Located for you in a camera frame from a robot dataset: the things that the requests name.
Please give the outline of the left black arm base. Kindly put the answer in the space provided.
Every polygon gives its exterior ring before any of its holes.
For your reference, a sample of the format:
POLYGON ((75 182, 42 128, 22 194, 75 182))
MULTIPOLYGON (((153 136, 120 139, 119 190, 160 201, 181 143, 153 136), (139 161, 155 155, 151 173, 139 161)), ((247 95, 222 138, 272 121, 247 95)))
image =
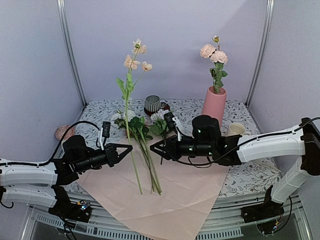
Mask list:
POLYGON ((72 203, 62 186, 52 186, 51 188, 55 193, 56 202, 53 207, 48 208, 49 214, 78 222, 89 222, 92 213, 90 206, 83 209, 81 204, 72 203))

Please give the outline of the pink wrapping paper sheet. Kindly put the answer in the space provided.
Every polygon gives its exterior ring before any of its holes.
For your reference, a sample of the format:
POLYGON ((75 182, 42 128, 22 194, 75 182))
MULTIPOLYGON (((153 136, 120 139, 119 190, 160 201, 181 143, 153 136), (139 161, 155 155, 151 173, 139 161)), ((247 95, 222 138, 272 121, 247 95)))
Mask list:
POLYGON ((158 195, 151 193, 147 169, 134 141, 132 145, 133 150, 120 163, 86 171, 77 181, 115 219, 128 220, 186 208, 199 208, 205 215, 210 213, 228 167, 213 164, 208 168, 196 168, 162 160, 152 153, 162 189, 158 195))

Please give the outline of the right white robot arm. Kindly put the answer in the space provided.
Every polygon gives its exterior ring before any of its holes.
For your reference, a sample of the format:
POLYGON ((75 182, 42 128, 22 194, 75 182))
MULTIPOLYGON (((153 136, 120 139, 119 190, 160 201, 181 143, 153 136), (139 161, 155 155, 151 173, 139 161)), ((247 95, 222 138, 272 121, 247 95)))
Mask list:
POLYGON ((320 174, 320 131, 316 118, 302 118, 299 125, 258 135, 222 136, 219 121, 208 115, 192 120, 192 136, 182 132, 182 124, 172 113, 164 120, 175 134, 150 146, 166 160, 180 163, 181 157, 206 157, 205 166, 237 166, 253 160, 297 156, 284 177, 271 186, 259 206, 262 218, 269 218, 285 200, 312 176, 320 174))

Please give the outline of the peach blossom flower stem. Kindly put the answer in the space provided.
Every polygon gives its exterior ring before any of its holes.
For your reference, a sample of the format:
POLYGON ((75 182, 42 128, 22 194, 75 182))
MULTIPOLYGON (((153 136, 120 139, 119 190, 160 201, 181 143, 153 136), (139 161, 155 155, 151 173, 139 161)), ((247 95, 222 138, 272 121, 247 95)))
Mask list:
MULTIPOLYGON (((120 110, 120 112, 123 113, 123 112, 127 112, 128 110, 132 110, 135 112, 135 114, 138 118, 144 117, 144 116, 136 110, 136 106, 134 106, 134 103, 136 101, 134 99, 132 99, 132 93, 135 89, 135 86, 137 85, 139 80, 142 78, 141 76, 143 76, 144 73, 152 70, 152 68, 153 68, 153 66, 150 63, 147 63, 146 61, 140 62, 139 60, 137 60, 137 57, 139 55, 143 55, 146 52, 147 52, 147 46, 145 44, 142 44, 142 41, 139 38, 137 38, 135 41, 133 41, 133 48, 131 50, 131 53, 125 57, 125 60, 123 63, 123 65, 127 68, 126 80, 122 80, 119 77, 116 79, 116 83, 122 93, 122 99, 124 100, 124 111, 120 110), (140 74, 141 76, 139 76, 137 78, 137 80, 134 80, 133 79, 133 72, 135 70, 137 70, 139 67, 142 68, 142 72, 140 74)), ((145 117, 144 117, 144 119, 145 119, 145 124, 148 127, 147 120, 145 117)), ((138 146, 138 143, 134 139, 133 135, 130 134, 128 117, 126 117, 126 129, 123 129, 123 130, 125 131, 125 134, 128 138, 128 143, 131 144, 132 141, 134 141, 134 143, 136 144, 136 151, 138 154, 140 154, 140 156, 142 158, 141 161, 143 163, 143 166, 146 167, 146 169, 147 169, 147 174, 148 174, 148 177, 150 180, 149 171, 148 171, 147 165, 145 163, 145 159, 143 157, 143 154, 138 146)))

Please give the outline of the white ranunculus flower stem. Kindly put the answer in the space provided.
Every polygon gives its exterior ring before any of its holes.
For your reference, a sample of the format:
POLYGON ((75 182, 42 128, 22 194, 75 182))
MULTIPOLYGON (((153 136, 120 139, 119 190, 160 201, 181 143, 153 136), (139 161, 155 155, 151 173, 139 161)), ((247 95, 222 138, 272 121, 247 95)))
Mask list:
POLYGON ((149 128, 145 123, 145 118, 134 116, 128 123, 129 133, 133 136, 137 142, 145 164, 148 169, 150 182, 151 182, 151 192, 157 193, 158 195, 162 194, 162 188, 160 185, 160 180, 155 168, 154 161, 151 157, 150 147, 148 146, 148 140, 152 140, 153 137, 149 134, 149 128))

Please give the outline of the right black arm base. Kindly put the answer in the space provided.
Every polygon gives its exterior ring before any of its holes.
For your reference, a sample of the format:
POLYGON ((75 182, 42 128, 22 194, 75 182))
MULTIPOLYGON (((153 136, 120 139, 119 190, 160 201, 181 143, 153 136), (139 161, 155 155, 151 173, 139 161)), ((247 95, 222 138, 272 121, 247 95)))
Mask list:
MULTIPOLYGON (((272 188, 273 185, 266 190, 262 203, 241 208, 241 217, 245 223, 257 222, 284 214, 285 211, 283 208, 283 203, 277 203, 272 199, 272 188)), ((263 235, 271 235, 277 230, 278 224, 278 220, 259 223, 257 225, 257 229, 263 235)))

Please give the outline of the pink rose flower stem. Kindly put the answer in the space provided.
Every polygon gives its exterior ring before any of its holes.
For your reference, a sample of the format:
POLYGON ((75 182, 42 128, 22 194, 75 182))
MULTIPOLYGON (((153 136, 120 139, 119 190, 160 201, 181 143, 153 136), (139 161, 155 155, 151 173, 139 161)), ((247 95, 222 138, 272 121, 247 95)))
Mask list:
POLYGON ((214 94, 221 94, 224 86, 222 79, 228 76, 228 73, 224 70, 224 65, 228 63, 228 56, 221 50, 220 38, 214 35, 211 43, 205 44, 200 50, 199 54, 204 59, 209 59, 213 64, 213 67, 209 69, 212 77, 212 91, 214 94))

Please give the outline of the cream printed ribbon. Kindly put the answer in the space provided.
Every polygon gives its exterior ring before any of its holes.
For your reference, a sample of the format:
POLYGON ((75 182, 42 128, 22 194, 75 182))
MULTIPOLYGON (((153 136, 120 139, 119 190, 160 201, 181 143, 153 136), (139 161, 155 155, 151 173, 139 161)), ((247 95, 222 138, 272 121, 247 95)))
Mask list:
POLYGON ((275 163, 271 160, 261 160, 261 159, 257 159, 252 161, 252 163, 255 163, 257 165, 262 166, 263 168, 269 169, 270 171, 274 172, 274 173, 280 173, 281 170, 279 170, 277 168, 277 166, 275 165, 275 163))

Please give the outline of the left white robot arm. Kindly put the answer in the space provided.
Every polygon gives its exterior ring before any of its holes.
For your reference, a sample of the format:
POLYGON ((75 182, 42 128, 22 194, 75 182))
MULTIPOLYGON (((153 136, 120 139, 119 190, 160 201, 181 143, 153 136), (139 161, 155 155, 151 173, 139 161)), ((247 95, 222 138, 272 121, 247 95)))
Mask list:
POLYGON ((62 158, 48 162, 13 162, 2 158, 0 200, 55 207, 63 217, 70 217, 75 210, 64 187, 88 170, 99 170, 104 165, 114 167, 133 150, 131 145, 118 143, 93 149, 81 135, 70 137, 62 148, 62 158))

